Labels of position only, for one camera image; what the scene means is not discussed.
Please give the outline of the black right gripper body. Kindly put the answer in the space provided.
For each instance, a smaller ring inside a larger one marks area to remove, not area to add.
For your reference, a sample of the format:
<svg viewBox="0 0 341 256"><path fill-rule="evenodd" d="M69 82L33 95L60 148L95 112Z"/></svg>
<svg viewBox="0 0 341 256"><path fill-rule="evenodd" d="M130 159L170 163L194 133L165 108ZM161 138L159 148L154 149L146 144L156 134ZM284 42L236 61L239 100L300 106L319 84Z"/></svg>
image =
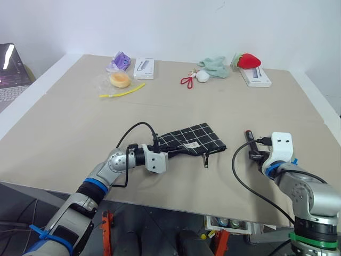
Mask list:
<svg viewBox="0 0 341 256"><path fill-rule="evenodd" d="M264 162L269 158L270 153L268 151L259 151L259 158L257 160L258 168L261 169Z"/></svg>

